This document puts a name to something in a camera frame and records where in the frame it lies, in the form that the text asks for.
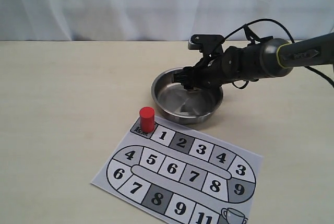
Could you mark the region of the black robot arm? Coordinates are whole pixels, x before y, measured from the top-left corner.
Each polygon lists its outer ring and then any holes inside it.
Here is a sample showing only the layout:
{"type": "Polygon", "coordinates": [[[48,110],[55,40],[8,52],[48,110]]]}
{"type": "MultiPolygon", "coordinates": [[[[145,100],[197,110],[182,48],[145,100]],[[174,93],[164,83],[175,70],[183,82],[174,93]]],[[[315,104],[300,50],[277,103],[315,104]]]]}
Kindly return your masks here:
{"type": "Polygon", "coordinates": [[[256,82],[284,77],[295,67],[333,64],[333,33],[289,43],[280,38],[262,38],[244,48],[221,43],[200,43],[203,57],[194,66],[173,74],[171,81],[186,90],[212,89],[237,81],[256,82]]]}

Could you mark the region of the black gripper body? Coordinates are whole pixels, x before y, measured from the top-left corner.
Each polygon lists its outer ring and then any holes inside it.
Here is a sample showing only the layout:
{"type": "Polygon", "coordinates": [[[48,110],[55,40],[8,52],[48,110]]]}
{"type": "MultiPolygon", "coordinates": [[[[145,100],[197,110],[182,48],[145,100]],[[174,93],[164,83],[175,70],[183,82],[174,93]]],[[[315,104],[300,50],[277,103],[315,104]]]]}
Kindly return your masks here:
{"type": "Polygon", "coordinates": [[[210,57],[203,57],[194,66],[182,69],[187,82],[196,83],[200,89],[213,89],[235,82],[235,52],[226,51],[210,57]]]}

